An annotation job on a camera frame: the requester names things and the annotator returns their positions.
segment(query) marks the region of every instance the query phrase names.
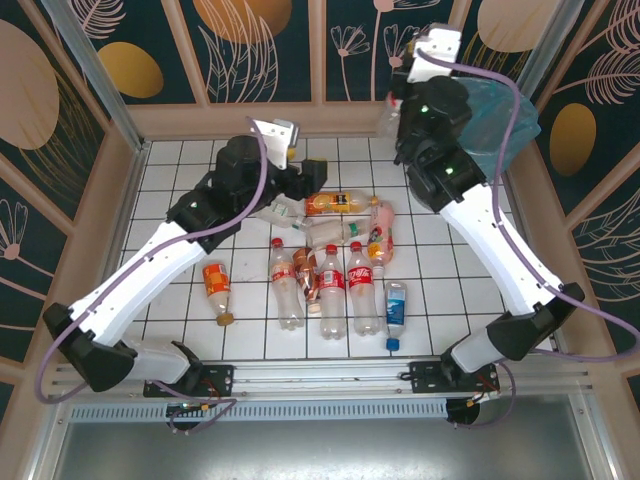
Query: blue label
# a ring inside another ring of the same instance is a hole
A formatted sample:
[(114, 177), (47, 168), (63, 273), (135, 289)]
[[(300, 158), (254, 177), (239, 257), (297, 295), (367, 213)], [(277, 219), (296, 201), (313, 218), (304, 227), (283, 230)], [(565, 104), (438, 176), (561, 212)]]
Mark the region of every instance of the blue label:
[(404, 325), (404, 299), (392, 299), (389, 295), (387, 300), (387, 323), (391, 325)]

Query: robotic arm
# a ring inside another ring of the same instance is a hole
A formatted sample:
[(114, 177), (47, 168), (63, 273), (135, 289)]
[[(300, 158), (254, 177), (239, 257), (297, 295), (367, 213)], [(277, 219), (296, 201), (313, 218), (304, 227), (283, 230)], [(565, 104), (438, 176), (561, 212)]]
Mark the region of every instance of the robotic arm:
[[(254, 211), (285, 194), (294, 200), (316, 193), (327, 179), (323, 161), (304, 160), (302, 171), (287, 165), (288, 153), (295, 147), (298, 127), (280, 120), (256, 122), (267, 145), (267, 182)], [(200, 380), (201, 364), (193, 352), (179, 342), (139, 342), (123, 335), (135, 315), (176, 276), (211, 253), (227, 237), (240, 230), (240, 224), (195, 241), (177, 242), (155, 256), (157, 245), (206, 230), (235, 218), (253, 197), (258, 181), (260, 152), (252, 136), (229, 140), (218, 153), (215, 171), (208, 172), (196, 187), (184, 194), (167, 213), (149, 241), (120, 270), (86, 297), (66, 307), (53, 304), (44, 313), (54, 338), (76, 320), (104, 291), (111, 293), (72, 334), (60, 350), (96, 392), (112, 388), (125, 378), (157, 379), (181, 384), (191, 390)], [(121, 283), (120, 274), (139, 259), (145, 263)]]
[[(441, 358), (442, 373), (455, 385), (481, 367), (508, 358), (521, 360), (557, 330), (575, 307), (540, 285), (518, 259), (495, 224), (491, 187), (457, 138), (471, 118), (465, 87), (450, 70), (417, 55), (455, 61), (460, 33), (434, 25), (405, 52), (392, 77), (391, 94), (400, 103), (395, 164), (406, 165), (414, 197), (439, 213), (468, 242), (496, 281), (508, 312), (484, 330), (452, 345)], [(563, 285), (531, 251), (500, 210), (500, 222), (517, 248), (547, 281), (566, 295), (583, 300), (575, 283)]]

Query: blue bottle cap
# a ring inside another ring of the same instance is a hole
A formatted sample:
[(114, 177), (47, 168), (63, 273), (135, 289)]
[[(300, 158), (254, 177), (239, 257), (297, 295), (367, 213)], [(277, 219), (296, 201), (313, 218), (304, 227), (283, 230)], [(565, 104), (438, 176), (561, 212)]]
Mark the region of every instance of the blue bottle cap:
[(400, 340), (397, 338), (387, 338), (387, 350), (391, 352), (400, 350)]

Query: teal plastic bag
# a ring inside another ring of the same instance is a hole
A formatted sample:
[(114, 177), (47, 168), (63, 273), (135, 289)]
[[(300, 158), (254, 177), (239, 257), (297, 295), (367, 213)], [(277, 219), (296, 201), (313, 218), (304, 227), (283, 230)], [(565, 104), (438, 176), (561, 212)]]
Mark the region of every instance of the teal plastic bag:
[[(513, 109), (513, 93), (509, 87), (494, 80), (475, 77), (456, 80), (469, 92), (468, 104), (473, 112), (458, 141), (491, 181), (495, 175), (500, 143)], [(538, 112), (531, 101), (521, 94), (520, 110), (509, 137), (502, 171), (539, 133)]]

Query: vent grille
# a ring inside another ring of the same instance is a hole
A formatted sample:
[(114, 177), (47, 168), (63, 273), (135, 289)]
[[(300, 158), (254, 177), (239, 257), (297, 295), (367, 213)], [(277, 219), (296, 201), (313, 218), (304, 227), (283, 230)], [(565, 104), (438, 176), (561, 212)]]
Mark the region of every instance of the vent grille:
[[(77, 405), (71, 414), (74, 423), (166, 422), (176, 404)], [(189, 412), (176, 422), (210, 418), (218, 408)], [(221, 421), (343, 420), (372, 418), (446, 418), (446, 399), (364, 400), (314, 402), (239, 402)]]

